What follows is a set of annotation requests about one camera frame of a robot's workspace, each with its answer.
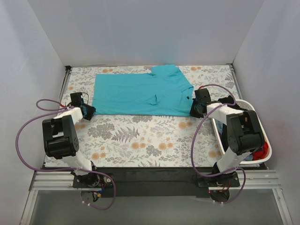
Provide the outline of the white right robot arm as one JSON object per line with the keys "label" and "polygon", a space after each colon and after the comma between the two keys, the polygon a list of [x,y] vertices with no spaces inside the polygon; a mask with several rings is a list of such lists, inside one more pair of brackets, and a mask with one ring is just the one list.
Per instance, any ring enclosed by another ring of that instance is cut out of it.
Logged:
{"label": "white right robot arm", "polygon": [[[236,105],[234,95],[232,103],[222,103],[212,101],[210,93],[206,86],[201,86],[195,90],[190,116],[201,118],[191,143],[191,165],[197,175],[205,178],[212,178],[213,183],[217,186],[223,186],[229,181],[228,173],[239,170],[240,163],[250,153],[259,150],[265,144],[263,130],[254,110],[237,110],[232,108]],[[217,120],[227,128],[228,148],[225,154],[215,165],[215,171],[210,175],[199,172],[194,163],[194,145],[200,128],[207,119]]]}

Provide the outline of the teal t shirt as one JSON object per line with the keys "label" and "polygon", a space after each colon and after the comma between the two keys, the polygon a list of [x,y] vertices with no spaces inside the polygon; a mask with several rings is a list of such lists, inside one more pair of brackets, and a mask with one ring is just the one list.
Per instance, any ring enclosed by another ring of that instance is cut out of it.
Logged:
{"label": "teal t shirt", "polygon": [[175,65],[144,74],[96,75],[92,106],[107,115],[189,115],[193,85]]}

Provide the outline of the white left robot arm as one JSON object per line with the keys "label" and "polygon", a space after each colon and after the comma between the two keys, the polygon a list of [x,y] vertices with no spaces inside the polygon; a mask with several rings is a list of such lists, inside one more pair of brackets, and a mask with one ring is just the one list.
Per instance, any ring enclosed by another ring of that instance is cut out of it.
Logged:
{"label": "white left robot arm", "polygon": [[96,167],[79,150],[75,125],[81,120],[90,121],[96,108],[84,102],[81,92],[72,93],[70,97],[68,111],[42,122],[45,153],[74,168],[75,175],[84,176],[84,183],[93,188],[99,184],[100,176],[93,172]]}

